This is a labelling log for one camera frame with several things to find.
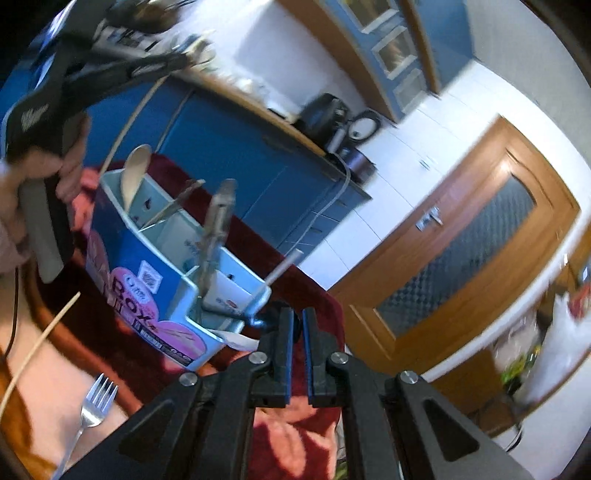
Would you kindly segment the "blue base cabinets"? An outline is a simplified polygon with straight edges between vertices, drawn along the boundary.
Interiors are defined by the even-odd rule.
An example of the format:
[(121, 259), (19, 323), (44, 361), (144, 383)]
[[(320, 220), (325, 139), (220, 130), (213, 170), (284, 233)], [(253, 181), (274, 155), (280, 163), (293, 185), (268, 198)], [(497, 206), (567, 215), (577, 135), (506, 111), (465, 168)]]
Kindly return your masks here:
[(124, 159), (148, 144), (208, 192), (233, 178), (235, 215), (282, 253), (311, 253), (368, 199), (341, 168), (255, 114), (204, 88), (168, 79), (122, 141)]

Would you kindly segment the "black air fryer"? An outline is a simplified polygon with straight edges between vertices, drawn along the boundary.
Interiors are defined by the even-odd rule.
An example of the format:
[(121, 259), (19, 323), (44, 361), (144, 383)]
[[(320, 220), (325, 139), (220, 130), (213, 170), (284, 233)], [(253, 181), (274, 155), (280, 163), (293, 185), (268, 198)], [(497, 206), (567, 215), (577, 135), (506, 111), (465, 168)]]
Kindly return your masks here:
[(294, 127), (315, 143), (327, 142), (350, 114), (351, 109), (341, 98), (325, 92), (304, 106)]

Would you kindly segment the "wooden cutting board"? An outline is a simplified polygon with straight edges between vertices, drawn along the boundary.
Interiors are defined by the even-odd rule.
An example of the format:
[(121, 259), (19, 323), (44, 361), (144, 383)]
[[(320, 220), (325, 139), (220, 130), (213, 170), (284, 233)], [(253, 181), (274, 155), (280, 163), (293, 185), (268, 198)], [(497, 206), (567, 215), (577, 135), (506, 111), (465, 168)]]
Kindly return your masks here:
[(175, 72), (173, 76), (186, 83), (190, 83), (193, 86), (204, 88), (211, 93), (221, 96), (221, 98), (255, 114), (260, 119), (263, 119), (277, 129), (280, 129), (284, 134), (293, 138), (305, 148), (315, 153), (315, 155), (325, 156), (325, 151), (322, 150), (322, 148), (315, 145), (314, 142), (294, 128), (294, 126), (288, 124), (286, 120), (280, 119), (279, 116), (273, 114), (273, 112), (270, 112), (270, 110), (263, 107), (262, 104), (259, 104), (259, 102), (256, 102), (256, 100), (253, 100), (245, 95), (245, 93), (240, 92), (235, 87), (221, 82), (211, 75), (193, 71), (192, 69)]

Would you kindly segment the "large black wok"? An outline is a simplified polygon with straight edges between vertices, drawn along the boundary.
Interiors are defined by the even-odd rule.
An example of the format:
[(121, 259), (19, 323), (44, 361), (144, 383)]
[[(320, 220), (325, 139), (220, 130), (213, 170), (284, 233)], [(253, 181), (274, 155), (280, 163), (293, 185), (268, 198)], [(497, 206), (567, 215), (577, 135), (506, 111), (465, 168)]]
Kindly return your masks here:
[(194, 3), (194, 0), (117, 1), (107, 10), (105, 20), (113, 27), (159, 34), (176, 25), (181, 9)]

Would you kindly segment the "white plastic bag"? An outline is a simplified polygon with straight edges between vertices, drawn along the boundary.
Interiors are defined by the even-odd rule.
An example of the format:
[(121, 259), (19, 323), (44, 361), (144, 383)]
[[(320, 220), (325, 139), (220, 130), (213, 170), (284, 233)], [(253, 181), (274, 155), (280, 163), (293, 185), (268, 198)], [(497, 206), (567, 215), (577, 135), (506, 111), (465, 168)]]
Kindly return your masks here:
[(576, 369), (590, 349), (590, 314), (575, 317), (570, 296), (555, 298), (553, 319), (540, 353), (522, 387), (514, 398), (520, 405), (541, 402)]

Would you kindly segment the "rice cooker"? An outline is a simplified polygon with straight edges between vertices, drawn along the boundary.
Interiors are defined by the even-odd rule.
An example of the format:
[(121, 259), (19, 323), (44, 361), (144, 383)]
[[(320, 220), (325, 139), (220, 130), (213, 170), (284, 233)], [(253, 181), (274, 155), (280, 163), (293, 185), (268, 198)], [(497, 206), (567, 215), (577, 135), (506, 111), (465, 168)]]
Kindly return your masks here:
[(377, 170), (376, 165), (362, 153), (361, 147), (373, 139), (381, 128), (381, 116), (373, 110), (365, 110), (339, 126), (329, 140), (329, 160), (342, 170), (348, 168), (356, 184), (365, 184)]

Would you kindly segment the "wooden door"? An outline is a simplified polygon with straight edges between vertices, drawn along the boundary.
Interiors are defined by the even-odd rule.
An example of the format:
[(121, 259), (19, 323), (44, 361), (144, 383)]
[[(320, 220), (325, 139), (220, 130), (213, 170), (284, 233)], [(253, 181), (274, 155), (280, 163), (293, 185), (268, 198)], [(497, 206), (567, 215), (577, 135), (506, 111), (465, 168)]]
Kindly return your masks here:
[(427, 199), (332, 287), (346, 344), (380, 371), (430, 370), (521, 296), (579, 211), (541, 152), (498, 118)]

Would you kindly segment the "blue wall cabinet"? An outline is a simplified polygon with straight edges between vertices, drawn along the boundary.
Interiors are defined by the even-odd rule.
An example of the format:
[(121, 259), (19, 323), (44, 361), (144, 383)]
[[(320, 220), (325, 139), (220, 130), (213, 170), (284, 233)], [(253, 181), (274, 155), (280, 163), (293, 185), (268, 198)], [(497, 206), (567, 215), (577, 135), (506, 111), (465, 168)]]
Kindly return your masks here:
[(373, 110), (402, 121), (441, 95), (474, 58), (467, 3), (281, 1), (331, 54)]

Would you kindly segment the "black spoon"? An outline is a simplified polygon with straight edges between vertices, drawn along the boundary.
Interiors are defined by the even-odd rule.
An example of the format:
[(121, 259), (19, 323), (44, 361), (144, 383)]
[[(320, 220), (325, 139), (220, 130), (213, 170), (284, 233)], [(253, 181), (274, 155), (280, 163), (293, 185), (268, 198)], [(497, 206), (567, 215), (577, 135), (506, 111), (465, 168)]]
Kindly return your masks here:
[(274, 331), (279, 327), (281, 309), (283, 309), (283, 302), (270, 301), (256, 315), (247, 318), (245, 325), (260, 332)]

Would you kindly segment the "wooden chopstick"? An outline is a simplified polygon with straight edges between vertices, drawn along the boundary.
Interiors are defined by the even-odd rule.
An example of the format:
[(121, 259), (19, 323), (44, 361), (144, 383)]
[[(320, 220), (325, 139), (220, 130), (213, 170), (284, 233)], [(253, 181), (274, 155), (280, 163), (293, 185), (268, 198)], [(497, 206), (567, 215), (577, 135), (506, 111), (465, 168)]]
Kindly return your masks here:
[(16, 373), (12, 376), (6, 391), (1, 399), (0, 404), (0, 418), (4, 416), (5, 410), (8, 406), (10, 398), (16, 389), (16, 386), (23, 375), (24, 371), (27, 369), (29, 363), (37, 354), (37, 351), (41, 347), (41, 345), (45, 342), (45, 340), (49, 337), (49, 335), (53, 332), (56, 326), (61, 322), (63, 317), (68, 313), (68, 311), (75, 305), (78, 299), (81, 296), (81, 292), (78, 291), (65, 305), (64, 307), (58, 312), (58, 314), (52, 319), (52, 321), (46, 326), (46, 328), (42, 331), (41, 335), (37, 338), (34, 345), (28, 351), (27, 355), (25, 356), (23, 362), (16, 370)]
[(128, 131), (131, 129), (132, 125), (135, 123), (135, 120), (140, 115), (142, 110), (145, 106), (149, 103), (151, 98), (155, 95), (156, 91), (164, 84), (167, 80), (167, 76), (162, 77), (154, 82), (154, 84), (149, 88), (149, 90), (145, 93), (145, 95), (141, 98), (139, 103), (136, 105), (134, 110), (131, 112), (130, 116), (126, 120), (125, 124), (121, 128), (119, 134), (115, 138), (113, 144), (111, 145), (110, 150), (108, 151), (101, 167), (99, 170), (99, 176), (102, 177), (104, 173), (108, 170), (117, 150), (119, 149), (122, 141), (124, 140), (125, 136), (127, 135)]

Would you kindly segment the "wooden shelf unit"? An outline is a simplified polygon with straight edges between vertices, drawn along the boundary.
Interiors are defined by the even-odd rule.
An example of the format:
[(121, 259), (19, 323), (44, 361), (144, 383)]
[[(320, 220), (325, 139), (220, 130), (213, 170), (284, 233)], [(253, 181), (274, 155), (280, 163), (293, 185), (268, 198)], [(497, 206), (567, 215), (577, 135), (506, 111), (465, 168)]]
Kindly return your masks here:
[(565, 261), (559, 276), (537, 303), (485, 349), (432, 385), (485, 433), (494, 437), (521, 422), (543, 405), (589, 356), (541, 402), (520, 405), (514, 395), (522, 387), (540, 353), (553, 319), (555, 298), (568, 293), (572, 314), (590, 314), (590, 233), (586, 232)]

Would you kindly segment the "blue utensil organizer box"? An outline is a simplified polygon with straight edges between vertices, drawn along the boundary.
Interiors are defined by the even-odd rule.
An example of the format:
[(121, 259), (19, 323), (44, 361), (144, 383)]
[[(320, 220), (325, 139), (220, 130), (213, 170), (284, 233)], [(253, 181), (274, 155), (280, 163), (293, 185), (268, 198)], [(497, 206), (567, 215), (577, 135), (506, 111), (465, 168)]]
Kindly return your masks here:
[(270, 299), (270, 287), (228, 249), (204, 306), (197, 303), (201, 225), (179, 210), (151, 227), (146, 222), (171, 201), (145, 176), (129, 208), (122, 205), (118, 170), (100, 180), (88, 237), (86, 270), (131, 330), (187, 370), (224, 347), (252, 352), (246, 321)]

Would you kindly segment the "white spoon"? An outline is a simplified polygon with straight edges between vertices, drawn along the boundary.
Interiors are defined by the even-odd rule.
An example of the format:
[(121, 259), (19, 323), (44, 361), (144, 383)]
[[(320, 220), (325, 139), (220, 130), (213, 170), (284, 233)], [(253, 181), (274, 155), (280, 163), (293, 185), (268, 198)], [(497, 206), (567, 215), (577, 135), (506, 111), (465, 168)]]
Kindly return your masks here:
[(152, 149), (147, 144), (137, 146), (125, 160), (120, 176), (121, 205), (128, 213), (151, 161)]

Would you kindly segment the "red floral blanket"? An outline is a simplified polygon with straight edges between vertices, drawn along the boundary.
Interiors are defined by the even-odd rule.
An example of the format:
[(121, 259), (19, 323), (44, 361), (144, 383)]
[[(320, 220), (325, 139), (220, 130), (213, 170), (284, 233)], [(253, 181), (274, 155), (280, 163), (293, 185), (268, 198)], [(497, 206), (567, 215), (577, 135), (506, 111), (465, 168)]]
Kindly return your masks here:
[[(119, 385), (116, 403), (126, 415), (136, 413), (167, 386), (179, 367), (132, 333), (107, 305), (78, 258), (52, 284), (43, 283), (34, 266), (23, 270), (24, 292), (35, 321), (48, 325), (66, 301), (81, 295), (50, 336), (58, 351), (87, 373), (105, 372)], [(269, 319), (290, 307), (301, 314), (315, 309), (318, 326), (339, 340), (344, 337), (342, 308), (310, 277), (291, 267), (276, 283), (263, 308)], [(338, 408), (308, 404), (304, 349), (294, 347), (293, 395), (283, 409), (259, 408), (254, 416), (250, 479), (331, 479), (337, 468), (335, 428)]]

